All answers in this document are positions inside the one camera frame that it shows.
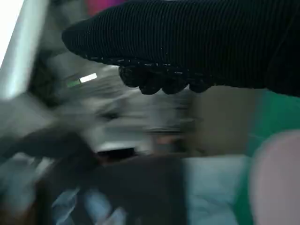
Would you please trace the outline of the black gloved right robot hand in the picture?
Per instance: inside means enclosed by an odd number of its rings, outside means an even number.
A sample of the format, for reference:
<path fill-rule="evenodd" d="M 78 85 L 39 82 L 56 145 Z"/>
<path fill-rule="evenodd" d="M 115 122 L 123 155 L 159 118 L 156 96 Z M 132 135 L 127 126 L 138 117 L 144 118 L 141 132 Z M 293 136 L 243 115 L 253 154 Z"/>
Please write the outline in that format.
<path fill-rule="evenodd" d="M 145 95 L 212 86 L 300 95 L 297 0 L 131 0 L 73 24 L 62 41 L 118 66 Z"/>

